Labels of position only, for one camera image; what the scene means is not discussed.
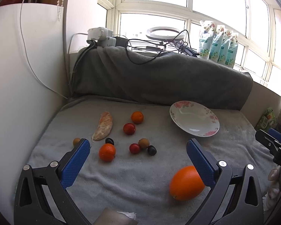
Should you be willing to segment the right hand white glove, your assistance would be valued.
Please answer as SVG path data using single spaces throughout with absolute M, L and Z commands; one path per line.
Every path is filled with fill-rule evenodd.
M 280 196 L 280 172 L 281 166 L 277 166 L 268 174 L 270 186 L 262 198 L 264 215 L 267 215 L 274 208 Z

